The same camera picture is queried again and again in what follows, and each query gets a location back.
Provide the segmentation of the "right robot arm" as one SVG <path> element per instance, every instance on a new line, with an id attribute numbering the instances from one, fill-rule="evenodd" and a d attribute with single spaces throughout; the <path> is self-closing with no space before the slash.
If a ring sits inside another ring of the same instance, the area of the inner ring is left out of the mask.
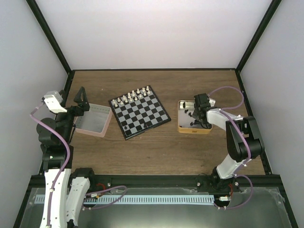
<path id="1" fill-rule="evenodd" d="M 217 126 L 226 132 L 228 154 L 212 171 L 210 182 L 216 191 L 223 191 L 237 176 L 237 171 L 259 156 L 265 149 L 256 119 L 226 112 L 217 108 L 207 94 L 194 96 L 194 124 L 208 130 Z"/>

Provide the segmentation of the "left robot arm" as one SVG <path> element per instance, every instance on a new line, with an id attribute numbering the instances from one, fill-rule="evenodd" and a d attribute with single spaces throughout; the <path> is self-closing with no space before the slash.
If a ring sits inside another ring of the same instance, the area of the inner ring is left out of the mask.
<path id="1" fill-rule="evenodd" d="M 73 146 L 70 145 L 74 134 L 74 119 L 89 111 L 90 105 L 84 87 L 78 90 L 74 106 L 66 107 L 62 90 L 50 91 L 42 98 L 42 104 L 56 117 L 39 120 L 36 131 L 43 153 L 42 170 L 45 177 L 45 199 L 42 228 L 76 228 L 87 192 L 97 186 L 91 168 L 71 171 Z"/>

